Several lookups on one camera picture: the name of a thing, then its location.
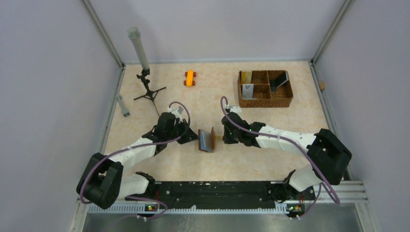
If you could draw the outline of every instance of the cable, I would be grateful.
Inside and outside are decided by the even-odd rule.
[[[225,96],[222,96],[220,98],[220,107],[222,109],[223,114],[225,115],[225,117],[228,119],[228,121],[230,123],[232,123],[234,126],[236,126],[237,128],[246,131],[248,133],[251,134],[256,134],[256,135],[262,135],[262,136],[267,136],[267,137],[272,137],[272,138],[278,138],[277,135],[273,135],[273,134],[266,134],[266,133],[260,133],[260,132],[255,132],[255,131],[251,131],[248,130],[246,128],[243,128],[241,126],[239,126],[238,124],[236,124],[234,121],[232,121],[231,118],[229,118],[228,114],[225,111],[225,108],[223,107],[223,100],[225,100],[226,105],[228,105],[228,99]],[[291,144],[293,144],[305,157],[306,159],[310,162],[310,164],[312,165],[312,167],[316,170],[316,172],[319,174],[319,176],[321,177],[321,179],[323,180],[323,182],[326,185],[323,185],[323,188],[326,190],[326,192],[329,194],[330,198],[336,203],[336,204],[340,204],[340,199],[336,194],[336,191],[333,189],[333,187],[330,185],[329,181],[326,179],[326,177],[323,175],[323,173],[320,171],[320,169],[318,168],[318,166],[313,162],[313,160],[308,156],[308,154],[303,150],[303,148],[297,144],[295,141],[293,141],[292,139],[286,138],[281,136],[279,139],[285,140]]]
[[[178,102],[178,101],[173,101],[173,102],[171,102],[171,103],[169,104],[169,107],[171,107],[171,105],[173,105],[173,104],[175,104],[175,103],[176,103],[176,104],[179,104],[180,106],[182,106],[182,108],[184,108],[185,112],[187,112],[187,116],[188,116],[188,126],[187,126],[187,128],[185,129],[185,131],[182,133],[182,135],[181,135],[181,136],[178,136],[177,138],[174,138],[174,139],[172,139],[172,140],[165,141],[165,142],[157,142],[157,143],[151,143],[151,144],[139,144],[139,145],[135,145],[135,146],[132,146],[132,147],[131,147],[132,149],[137,149],[137,148],[143,147],[143,146],[152,146],[152,145],[168,144],[168,143],[177,141],[178,139],[180,139],[180,138],[188,131],[189,126],[190,126],[190,123],[191,123],[190,113],[189,113],[188,109],[184,106],[184,104],[182,104],[182,103],[180,103],[180,102]],[[97,170],[97,168],[98,168],[102,163],[104,163],[104,161],[106,161],[107,159],[109,159],[110,157],[113,157],[114,155],[117,155],[117,154],[119,154],[119,153],[122,153],[122,152],[128,151],[128,150],[129,150],[128,148],[124,148],[124,149],[115,151],[115,152],[113,152],[113,153],[111,153],[111,154],[109,154],[109,155],[106,155],[102,160],[100,160],[100,161],[90,170],[90,172],[88,173],[87,177],[85,178],[84,183],[82,184],[81,189],[80,189],[80,201],[81,201],[81,203],[83,203],[83,204],[90,204],[90,203],[91,203],[91,202],[87,202],[87,201],[84,200],[84,190],[85,190],[85,188],[86,188],[87,183],[90,181],[90,179],[91,179],[93,173]]]
[[[134,196],[127,196],[127,198],[130,198],[130,199],[133,199],[133,200],[136,200],[136,201],[156,202],[157,204],[160,204],[160,205],[162,205],[162,206],[165,207],[165,209],[164,209],[162,212],[160,212],[159,214],[155,214],[155,215],[152,216],[152,217],[142,217],[144,220],[156,219],[156,218],[160,217],[161,215],[163,215],[163,214],[168,210],[168,206],[167,206],[164,202],[161,202],[161,201],[158,201],[158,200],[149,199],[149,198],[143,198],[143,197],[134,197]],[[111,223],[110,225],[108,225],[104,230],[102,230],[102,232],[107,231],[109,228],[111,228],[112,226],[114,226],[114,225],[115,225],[116,223],[118,223],[119,221],[124,220],[124,219],[126,219],[126,218],[131,218],[131,217],[133,217],[133,218],[141,218],[141,216],[139,216],[138,214],[125,215],[125,216],[123,216],[123,217],[118,218],[118,219],[115,220],[114,222],[112,222],[112,223]]]
[[[297,218],[299,220],[301,220],[302,218],[304,218],[306,216],[306,214],[313,208],[313,206],[316,204],[316,201],[319,199],[319,195],[320,195],[320,191],[322,189],[322,186],[324,187],[323,183],[319,184],[319,190],[318,190],[318,194],[316,195],[315,200],[312,202],[312,204],[309,206],[309,208],[300,216],[298,216]]]

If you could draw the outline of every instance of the lavender wall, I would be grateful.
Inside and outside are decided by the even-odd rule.
[[[344,0],[90,0],[125,63],[310,59]]]
[[[0,5],[0,231],[67,231],[119,70],[80,1]]]
[[[408,231],[410,1],[356,1],[318,63],[340,137],[384,231]]]

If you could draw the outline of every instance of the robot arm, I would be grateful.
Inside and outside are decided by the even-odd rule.
[[[150,176],[144,173],[136,173],[132,176],[122,178],[123,171],[133,167],[140,161],[157,155],[167,147],[166,143],[158,145],[148,145],[158,142],[166,142],[181,136],[177,140],[179,144],[188,143],[198,139],[181,114],[183,108],[168,108],[158,118],[158,123],[151,131],[144,134],[135,143],[121,150],[122,152],[106,159],[98,169],[93,172],[91,179],[86,183],[83,196],[102,209],[110,207],[117,198],[123,198],[130,194],[144,193],[150,182]],[[77,185],[77,193],[81,188],[91,169],[104,159],[105,155],[94,154]]]
[[[272,135],[272,137],[257,135],[241,130],[233,125],[226,117],[222,119],[224,125],[223,140],[226,144],[243,143],[246,146],[259,148],[274,148],[302,155],[301,151],[288,140],[296,142],[307,153],[331,185],[338,185],[351,159],[350,151],[329,130],[321,129],[319,133],[297,133],[270,127],[261,122],[248,124],[239,116],[240,108],[226,106],[227,116],[237,125],[254,132]],[[299,170],[293,170],[284,180],[284,188],[304,191],[310,186],[323,182],[311,164]]]

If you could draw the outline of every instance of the wicker basket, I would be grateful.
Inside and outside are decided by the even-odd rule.
[[[285,70],[262,70],[252,71],[251,84],[254,84],[253,98],[248,100],[242,98],[241,72],[238,77],[238,98],[242,108],[271,108],[289,107],[293,92],[290,80],[279,87],[276,92],[270,90],[269,80],[275,80],[278,76],[286,72]]]

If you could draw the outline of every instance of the gray cylinder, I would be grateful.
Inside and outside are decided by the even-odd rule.
[[[141,43],[141,33],[137,27],[129,27],[127,29],[128,38],[134,44],[135,51],[137,52],[138,59],[140,60],[141,66],[144,70],[149,70],[148,61],[145,56],[144,48]]]

